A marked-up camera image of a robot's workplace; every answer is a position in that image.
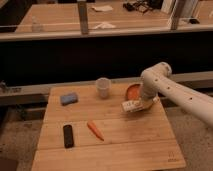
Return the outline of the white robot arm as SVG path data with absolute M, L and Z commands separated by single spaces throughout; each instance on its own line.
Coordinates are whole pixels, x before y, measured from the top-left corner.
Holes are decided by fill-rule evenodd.
M 186 112 L 213 127 L 213 98 L 172 81 L 171 74 L 172 68 L 166 62 L 143 70 L 141 97 L 148 100 L 161 93 Z

